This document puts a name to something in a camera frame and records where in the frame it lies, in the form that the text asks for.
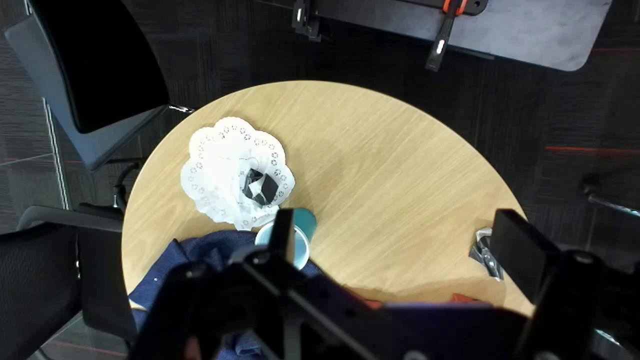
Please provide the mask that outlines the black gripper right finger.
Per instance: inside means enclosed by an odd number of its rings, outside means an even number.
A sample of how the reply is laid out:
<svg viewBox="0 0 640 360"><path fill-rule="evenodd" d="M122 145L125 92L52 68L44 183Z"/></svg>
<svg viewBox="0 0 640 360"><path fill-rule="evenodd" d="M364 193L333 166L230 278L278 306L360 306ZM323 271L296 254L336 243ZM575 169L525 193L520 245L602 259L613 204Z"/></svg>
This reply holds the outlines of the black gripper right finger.
<svg viewBox="0 0 640 360"><path fill-rule="evenodd" d="M515 210L505 209L493 215L490 253L532 305L539 300L545 278L560 259L553 243Z"/></svg>

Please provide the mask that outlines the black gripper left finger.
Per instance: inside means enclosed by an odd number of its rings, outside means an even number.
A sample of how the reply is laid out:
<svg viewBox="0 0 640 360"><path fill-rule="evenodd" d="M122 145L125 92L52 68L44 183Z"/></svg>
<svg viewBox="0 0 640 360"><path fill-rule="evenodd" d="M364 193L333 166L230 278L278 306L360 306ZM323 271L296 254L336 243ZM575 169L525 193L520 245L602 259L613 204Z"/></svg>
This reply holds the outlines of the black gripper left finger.
<svg viewBox="0 0 640 360"><path fill-rule="evenodd" d="M272 224L267 253L279 260L290 259L290 243L293 240L293 210L281 209Z"/></svg>

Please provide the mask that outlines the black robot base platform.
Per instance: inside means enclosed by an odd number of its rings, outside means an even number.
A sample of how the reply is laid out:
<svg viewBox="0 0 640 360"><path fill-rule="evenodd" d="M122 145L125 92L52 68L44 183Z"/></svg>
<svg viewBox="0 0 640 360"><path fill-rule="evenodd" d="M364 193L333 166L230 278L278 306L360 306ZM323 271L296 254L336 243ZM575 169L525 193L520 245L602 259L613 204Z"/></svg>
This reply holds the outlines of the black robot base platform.
<svg viewBox="0 0 640 360"><path fill-rule="evenodd" d="M260 0L290 12L298 0ZM441 0L299 0L302 20L336 20L420 40L434 40ZM579 70L613 0L468 0L448 46L561 73Z"/></svg>

